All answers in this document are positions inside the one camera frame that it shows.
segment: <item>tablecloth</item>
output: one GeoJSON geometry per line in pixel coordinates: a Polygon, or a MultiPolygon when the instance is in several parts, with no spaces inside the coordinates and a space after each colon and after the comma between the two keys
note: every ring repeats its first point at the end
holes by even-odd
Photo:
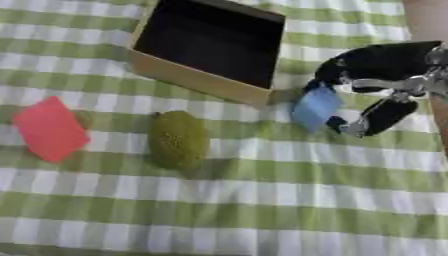
{"type": "MultiPolygon", "coordinates": [[[[239,0],[282,13],[269,106],[255,109],[132,74],[144,0],[0,0],[0,252],[10,255],[448,255],[447,164],[427,100],[379,136],[308,134],[290,118],[322,61],[409,39],[394,0],[239,0]],[[12,125],[58,96],[92,116],[60,164],[12,125]],[[154,112],[204,120],[211,149],[192,177],[148,161],[154,112]]],[[[341,89],[354,120],[380,95],[341,89]]]]}

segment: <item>blue cube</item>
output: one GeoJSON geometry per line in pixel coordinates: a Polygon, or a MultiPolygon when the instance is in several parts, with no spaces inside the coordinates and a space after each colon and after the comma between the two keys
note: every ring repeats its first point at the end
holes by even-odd
{"type": "Polygon", "coordinates": [[[292,119],[309,132],[319,130],[342,106],[336,92],[325,85],[307,92],[294,106],[292,119]]]}

